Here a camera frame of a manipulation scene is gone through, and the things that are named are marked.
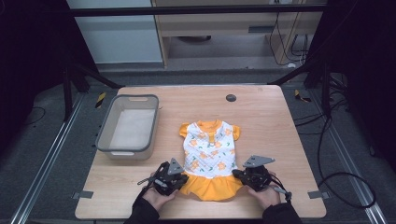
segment wooden table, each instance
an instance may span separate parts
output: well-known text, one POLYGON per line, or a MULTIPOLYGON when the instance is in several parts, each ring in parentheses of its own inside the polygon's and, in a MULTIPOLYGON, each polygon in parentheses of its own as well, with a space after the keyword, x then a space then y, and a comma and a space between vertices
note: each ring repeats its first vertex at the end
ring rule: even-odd
MULTIPOLYGON (((146 161, 117 161, 97 151, 84 190, 90 199, 80 198, 76 217, 81 219, 127 218, 142 189, 136 183, 147 178, 164 161, 175 158, 184 164, 183 140, 178 129, 183 122, 222 119, 241 127, 235 142, 240 170, 251 156, 275 158, 266 168, 276 172, 292 192, 292 203, 300 217, 324 217, 322 199, 310 199, 307 192, 318 187, 304 154, 282 90, 278 86, 161 86, 122 88, 119 94, 156 94, 160 112, 152 156, 146 161), (235 102, 226 96, 234 94, 235 102)), ((260 218, 262 210, 245 188, 228 202, 200 202, 178 194, 160 213, 162 219, 260 218)))

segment black cable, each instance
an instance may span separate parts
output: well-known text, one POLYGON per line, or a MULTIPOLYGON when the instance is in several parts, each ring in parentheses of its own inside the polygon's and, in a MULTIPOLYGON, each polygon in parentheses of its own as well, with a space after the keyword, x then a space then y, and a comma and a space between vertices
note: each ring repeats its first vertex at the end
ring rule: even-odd
POLYGON ((298 37, 298 35, 295 35, 293 38, 293 41, 291 42, 290 52, 292 55, 294 55, 296 57, 301 57, 302 54, 296 54, 295 52, 302 52, 303 54, 304 53, 306 54, 308 52, 308 50, 305 47, 303 47, 303 49, 293 49, 294 45, 296 43, 297 37, 298 37))
MULTIPOLYGON (((339 106, 341 103, 343 103, 343 102, 345 102, 345 101, 346 101, 346 100, 343 99, 343 100, 340 100, 339 102, 335 103, 334 105, 331 106, 331 110, 334 110, 337 106, 339 106)), ((296 126, 296 127, 299 127, 299 126, 303 126, 303 125, 312 123, 312 122, 314 122, 315 120, 320 119, 320 118, 323 117, 324 115, 325 115, 325 114, 322 114, 322 113, 321 113, 321 114, 309 115, 309 116, 306 116, 306 117, 304 117, 304 118, 300 118, 300 119, 307 119, 307 118, 316 116, 314 119, 311 119, 311 120, 306 121, 306 122, 304 122, 304 123, 296 124, 295 126, 296 126)))
POLYGON ((273 31, 272 31, 271 34, 270 34, 270 49, 271 49, 271 51, 272 51, 272 53, 273 53, 273 55, 274 55, 275 62, 276 62, 277 65, 287 65, 287 64, 289 64, 289 63, 298 62, 298 60, 290 59, 289 56, 288 56, 288 54, 286 53, 285 44, 283 43, 283 39, 282 39, 282 36, 281 36, 281 34, 280 34, 280 30, 279 30, 278 19, 279 19, 279 12, 276 13, 276 20, 275 20, 274 28, 273 28, 273 31), (272 35, 273 35, 273 33, 274 33, 275 28, 277 28, 277 32, 278 32, 278 34, 279 34, 279 39, 280 39, 280 43, 282 44, 283 53, 285 54, 286 58, 289 60, 288 63, 279 63, 279 62, 276 60, 275 53, 274 53, 274 50, 273 50, 273 48, 272 48, 272 35))
POLYGON ((46 109, 44 109, 43 107, 34 106, 33 109, 41 109, 41 110, 43 111, 43 114, 41 115, 40 118, 38 118, 38 119, 36 119, 36 120, 34 120, 34 121, 31 121, 31 122, 29 122, 29 123, 24 123, 23 125, 31 125, 31 124, 37 123, 39 120, 43 119, 44 116, 46 115, 46 109))
POLYGON ((331 121, 331 120, 332 120, 332 117, 326 118, 325 124, 324 124, 323 129, 322 129, 322 132, 321 132, 321 134, 320 134, 319 143, 318 143, 318 154, 317 154, 318 170, 319 170, 320 177, 322 178, 322 180, 318 183, 318 187, 320 187, 322 184, 325 184, 326 187, 327 187, 338 199, 340 199, 342 202, 344 202, 344 203, 346 203, 347 205, 350 205, 350 206, 352 206, 352 207, 354 207, 354 208, 359 208, 359 209, 366 209, 366 208, 369 208, 369 207, 371 207, 371 206, 373 206, 373 205, 375 204, 375 202, 376 202, 376 196, 375 196, 375 191, 373 190, 373 188, 370 186, 370 184, 369 184, 366 180, 364 180, 363 178, 361 178, 361 177, 358 176, 358 175, 354 175, 354 174, 347 173, 347 172, 337 172, 337 173, 334 173, 334 174, 331 174, 331 175, 328 175, 328 176, 324 177, 324 174, 323 174, 323 171, 322 171, 321 165, 320 165, 320 149, 321 149, 321 144, 322 144, 322 141, 323 141, 323 135, 324 135, 324 133, 325 133, 325 131, 326 131, 326 127, 327 127, 329 121, 331 121), (372 195, 373 195, 373 200, 372 200, 369 204, 367 204, 367 205, 359 205, 359 204, 351 203, 351 202, 347 201, 346 199, 344 199, 343 197, 341 197, 339 194, 336 193, 336 191, 335 191, 334 189, 332 189, 332 188, 329 186, 328 183, 326 183, 326 181, 327 181, 328 179, 330 179, 330 178, 332 178, 332 177, 335 177, 335 176, 338 176, 338 175, 351 175, 351 176, 353 176, 353 177, 355 177, 355 178, 358 178, 360 181, 362 181, 364 184, 366 184, 366 186, 369 188, 369 190, 371 191, 371 193, 372 193, 372 195))

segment white container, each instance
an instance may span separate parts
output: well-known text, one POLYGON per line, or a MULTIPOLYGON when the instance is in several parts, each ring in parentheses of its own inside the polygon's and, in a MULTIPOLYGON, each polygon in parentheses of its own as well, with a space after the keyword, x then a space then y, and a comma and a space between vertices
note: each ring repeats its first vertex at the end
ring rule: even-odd
POLYGON ((146 160, 153 150, 159 100, 156 95, 118 95, 107 110, 96 146, 111 159, 146 160))

